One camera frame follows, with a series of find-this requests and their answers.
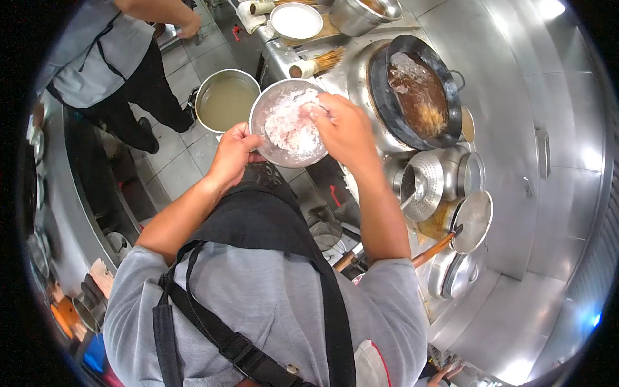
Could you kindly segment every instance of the red gas valve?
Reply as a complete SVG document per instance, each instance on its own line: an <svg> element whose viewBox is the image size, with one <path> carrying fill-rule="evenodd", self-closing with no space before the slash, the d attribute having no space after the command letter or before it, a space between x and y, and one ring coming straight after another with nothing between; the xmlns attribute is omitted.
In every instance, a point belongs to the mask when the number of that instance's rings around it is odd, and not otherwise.
<svg viewBox="0 0 619 387"><path fill-rule="evenodd" d="M238 36L236 35L237 33L244 31L242 28L240 28L239 26L237 26L236 24L234 25L234 27L232 28L232 33L234 34L234 39L236 39L236 41L241 41Z"/></svg>

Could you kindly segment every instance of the white towel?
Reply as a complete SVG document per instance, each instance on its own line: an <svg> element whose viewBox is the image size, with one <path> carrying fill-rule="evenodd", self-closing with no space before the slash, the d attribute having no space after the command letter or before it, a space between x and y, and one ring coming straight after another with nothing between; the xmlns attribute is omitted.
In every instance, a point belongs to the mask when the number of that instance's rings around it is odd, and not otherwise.
<svg viewBox="0 0 619 387"><path fill-rule="evenodd" d="M254 33L256 28L267 22L265 15L252 15L249 11L253 1L241 1L236 8L236 15L241 19L247 33Z"/></svg>

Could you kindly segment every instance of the wooden handle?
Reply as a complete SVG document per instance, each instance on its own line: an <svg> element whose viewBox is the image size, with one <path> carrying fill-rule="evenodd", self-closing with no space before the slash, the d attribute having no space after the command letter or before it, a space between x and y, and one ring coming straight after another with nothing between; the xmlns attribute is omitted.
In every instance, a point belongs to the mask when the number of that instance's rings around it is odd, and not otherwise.
<svg viewBox="0 0 619 387"><path fill-rule="evenodd" d="M355 253L353 253L352 250L348 251L346 254L344 254L343 257L339 259L338 262L335 263L335 265L333 265L333 268L337 271L342 271L343 268L345 268L350 264L350 262L352 262L352 259L354 257L356 257Z"/></svg>
<svg viewBox="0 0 619 387"><path fill-rule="evenodd" d="M421 266L422 264L428 262L430 258L434 257L439 252L441 252L444 248L446 248L449 242L451 242L451 240L454 238L455 235L456 235L455 232L453 231L450 232L449 234L447 234L446 237L441 239L437 244L427 249L426 251L422 252L418 256L414 257L413 266L415 266L415 269Z"/></svg>

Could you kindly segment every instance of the black apron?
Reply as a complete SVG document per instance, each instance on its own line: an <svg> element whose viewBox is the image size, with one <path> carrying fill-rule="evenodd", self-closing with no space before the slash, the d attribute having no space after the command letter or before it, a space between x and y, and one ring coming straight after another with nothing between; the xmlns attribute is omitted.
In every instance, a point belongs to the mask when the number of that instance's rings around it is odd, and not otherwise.
<svg viewBox="0 0 619 387"><path fill-rule="evenodd" d="M266 166L267 171L275 170L269 164L257 164ZM189 279L197 256L207 241L245 249L283 251L284 256L297 254L307 257L309 264L320 274L329 384L331 387L356 386L352 339L344 299L333 268L316 246L292 190L288 184L271 189L244 182L221 199L200 229L179 250L176 262L159 280L163 294L153 309L153 324L157 357L166 387L181 387L184 380L168 296L191 324L243 375L263 386L314 386L287 372L193 297ZM176 265L190 251L185 292L174 282L174 273Z"/></svg>

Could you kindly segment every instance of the broth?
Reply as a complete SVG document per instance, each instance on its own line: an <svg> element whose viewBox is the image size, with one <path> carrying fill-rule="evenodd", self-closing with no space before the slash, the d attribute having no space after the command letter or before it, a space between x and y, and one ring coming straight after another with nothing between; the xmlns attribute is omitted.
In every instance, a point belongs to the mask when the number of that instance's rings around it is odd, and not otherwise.
<svg viewBox="0 0 619 387"><path fill-rule="evenodd" d="M397 96L404 119L424 140L447 128L447 100L438 76L410 53L395 53L387 68L389 85Z"/></svg>
<svg viewBox="0 0 619 387"><path fill-rule="evenodd" d="M381 15L385 14L385 11L386 11L385 6L382 5L378 0L359 0L359 1L365 4L368 8L370 8L372 11L376 12L377 14L381 14Z"/></svg>
<svg viewBox="0 0 619 387"><path fill-rule="evenodd" d="M210 129L225 132L248 121L260 92L242 79L226 78L213 83L197 104L197 114Z"/></svg>

